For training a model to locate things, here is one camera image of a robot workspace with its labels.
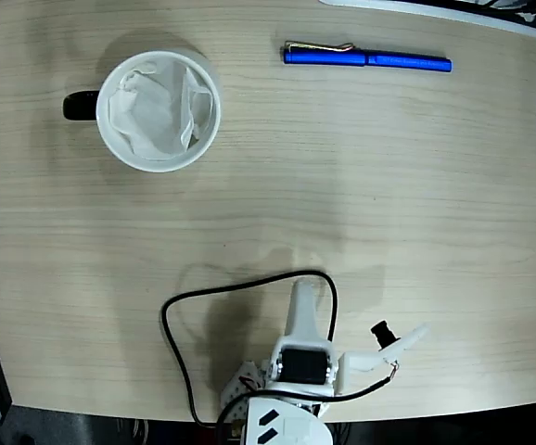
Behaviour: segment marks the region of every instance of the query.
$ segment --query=black mug handle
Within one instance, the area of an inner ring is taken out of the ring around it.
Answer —
[[[62,114],[69,121],[94,121],[98,91],[78,91],[64,97]]]

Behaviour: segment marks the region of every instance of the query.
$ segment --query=tissue paper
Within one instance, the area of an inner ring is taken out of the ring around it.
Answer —
[[[184,153],[210,123],[212,94],[186,65],[148,62],[128,72],[109,98],[112,128],[134,154],[165,160]]]

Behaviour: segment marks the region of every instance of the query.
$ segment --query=table surface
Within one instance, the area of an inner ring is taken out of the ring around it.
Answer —
[[[455,72],[285,67],[286,39],[446,54]],[[94,124],[62,118],[66,94],[176,46],[223,82],[195,164],[132,170]],[[161,303],[310,266],[338,283],[339,352],[375,349],[381,319],[431,325],[393,385],[326,420],[536,401],[536,39],[313,0],[0,2],[0,355],[16,404],[189,419]],[[290,286],[172,311],[203,418],[241,361],[268,356]]]

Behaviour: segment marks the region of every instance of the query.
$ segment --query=white mug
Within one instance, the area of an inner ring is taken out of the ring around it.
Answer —
[[[200,138],[184,153],[171,159],[152,160],[136,156],[128,140],[111,128],[108,102],[116,92],[126,73],[152,60],[172,58],[193,70],[206,84],[212,94],[213,105],[210,124]],[[148,51],[124,60],[103,82],[99,91],[80,91],[68,95],[63,103],[64,117],[70,121],[96,121],[99,133],[109,151],[116,158],[143,172],[173,172],[191,164],[211,146],[221,123],[221,86],[211,63],[200,54],[188,49]]]

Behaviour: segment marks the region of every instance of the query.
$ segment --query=black cord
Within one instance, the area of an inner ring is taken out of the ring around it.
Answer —
[[[332,310],[331,310],[331,315],[330,315],[330,327],[328,329],[327,339],[329,341],[332,341],[334,339],[334,330],[336,329],[336,318],[338,315],[338,292],[336,290],[336,285],[334,284],[334,280],[332,280],[332,278],[327,273],[322,272],[322,271],[307,269],[307,270],[301,270],[301,271],[280,273],[278,275],[260,278],[258,280],[249,281],[247,283],[242,283],[239,285],[213,287],[210,289],[202,289],[202,290],[194,290],[191,292],[185,292],[184,294],[177,295],[173,297],[172,299],[168,299],[167,301],[165,301],[165,303],[163,304],[160,310],[160,319],[161,319],[161,323],[163,326],[163,331],[165,332],[165,336],[167,337],[167,340],[169,341],[169,344],[172,347],[173,354],[175,355],[177,364],[179,365],[179,368],[182,372],[182,377],[184,378],[184,383],[185,383],[185,390],[187,392],[187,401],[189,403],[190,413],[192,414],[192,418],[194,419],[194,422],[196,422],[197,425],[205,427],[205,428],[214,428],[219,425],[219,422],[217,421],[216,425],[213,423],[209,423],[209,422],[202,422],[200,418],[198,417],[198,413],[196,412],[196,404],[194,403],[194,390],[192,389],[192,382],[190,380],[189,373],[187,372],[187,368],[185,367],[184,358],[182,357],[182,354],[179,351],[179,348],[177,347],[177,343],[175,343],[175,340],[173,339],[173,335],[169,327],[169,321],[167,319],[167,310],[169,310],[169,308],[174,303],[177,303],[178,301],[181,301],[183,299],[222,294],[226,292],[236,292],[238,290],[249,289],[251,287],[269,285],[277,281],[287,280],[289,278],[295,278],[298,276],[319,276],[328,283],[330,287],[330,292],[332,293]],[[262,391],[256,391],[253,393],[248,393],[248,395],[258,394],[261,392]],[[219,420],[222,419],[222,422],[224,422],[224,418],[226,417],[226,414],[224,413],[228,406],[229,404],[227,404],[227,406],[225,407],[225,409],[221,412],[221,415],[219,416]]]
[[[374,391],[377,391],[380,388],[385,387],[391,381],[391,375],[379,380],[378,382],[371,385],[369,388],[361,389],[360,391],[353,392],[352,394],[346,394],[344,396],[318,396],[315,394],[298,394],[295,392],[289,391],[279,391],[274,389],[260,389],[255,392],[246,392],[239,394],[237,397],[232,399],[229,403],[225,405],[219,415],[219,419],[216,421],[215,429],[215,438],[217,445],[223,443],[223,426],[224,421],[227,418],[227,415],[244,399],[251,399],[254,397],[288,397],[291,399],[297,399],[300,401],[318,401],[321,403],[334,403],[339,401],[353,401],[354,399],[359,399],[362,396],[366,396]]]

